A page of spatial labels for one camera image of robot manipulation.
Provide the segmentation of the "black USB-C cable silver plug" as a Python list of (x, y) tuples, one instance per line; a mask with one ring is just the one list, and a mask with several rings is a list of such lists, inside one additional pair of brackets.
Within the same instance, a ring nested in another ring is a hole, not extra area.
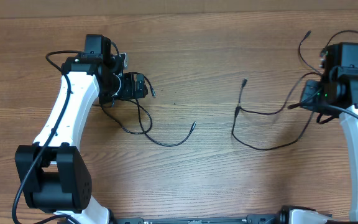
[[(156, 92), (155, 92), (155, 89), (154, 87), (152, 86), (152, 83), (150, 82), (150, 80), (148, 79), (148, 83), (146, 83), (147, 85), (147, 88), (149, 89), (151, 95), (153, 98), (156, 98)], [(138, 115), (138, 120), (139, 120), (139, 126), (141, 128), (141, 131), (139, 132), (135, 132), (135, 131), (130, 131), (128, 130), (117, 118), (115, 118), (111, 113), (109, 113), (106, 109), (106, 107), (103, 105), (103, 104), (99, 104), (98, 106), (102, 109), (103, 113), (105, 115), (107, 115), (109, 118), (111, 118), (113, 121), (115, 121), (121, 128), (123, 131), (125, 131), (126, 133), (129, 133), (129, 134), (133, 134), (133, 135), (144, 135), (148, 140), (152, 141), (153, 143), (159, 145), (159, 146), (163, 146), (163, 147), (175, 147), (175, 146), (179, 146), (181, 144), (183, 144), (184, 142), (186, 142), (188, 140), (188, 138), (191, 136), (191, 134), (193, 133), (193, 131), (195, 130), (196, 128), (196, 124), (197, 122), (194, 121), (193, 124), (191, 125), (191, 128), (189, 130), (189, 133), (187, 134), (187, 136), (181, 140), (180, 142), (178, 143), (174, 143), (174, 144), (167, 144), (167, 143), (163, 143), (163, 142), (160, 142), (160, 141), (157, 141), (155, 140), (154, 138), (152, 138), (150, 135), (149, 135), (149, 132), (152, 130), (153, 128), (153, 119), (152, 119), (152, 116), (151, 114), (139, 103), (139, 100), (141, 98), (137, 99), (135, 98), (134, 100), (120, 100), (120, 101), (128, 101), (130, 103), (133, 103), (136, 105), (137, 107), (137, 115)], [(118, 100), (116, 98), (116, 96), (114, 96), (112, 98), (112, 102), (111, 102), (111, 107), (114, 106), (114, 103), (115, 101)], [(143, 111), (148, 119), (149, 119), (149, 127), (147, 129), (144, 128), (143, 126), (143, 122), (142, 122), (142, 118), (141, 118), (141, 115), (140, 115), (140, 112)]]

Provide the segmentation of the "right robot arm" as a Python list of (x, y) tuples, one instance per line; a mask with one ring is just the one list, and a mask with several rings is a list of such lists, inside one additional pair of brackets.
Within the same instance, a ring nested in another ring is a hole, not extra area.
[(320, 81), (308, 82), (300, 107), (339, 120), (351, 169), (349, 219), (358, 222), (358, 43), (328, 45), (321, 56), (324, 73)]

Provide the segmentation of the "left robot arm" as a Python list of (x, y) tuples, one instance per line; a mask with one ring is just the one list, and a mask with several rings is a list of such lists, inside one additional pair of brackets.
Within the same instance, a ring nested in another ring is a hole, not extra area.
[(92, 195), (91, 174), (80, 154), (80, 142), (94, 101), (144, 98), (155, 90), (141, 73), (126, 73), (127, 55), (109, 38), (88, 34), (82, 51), (69, 50), (57, 69), (62, 82), (45, 126), (31, 145), (20, 145), (15, 163), (21, 185), (12, 206), (18, 222), (21, 195), (29, 208), (64, 218), (66, 223), (115, 223), (110, 209)]

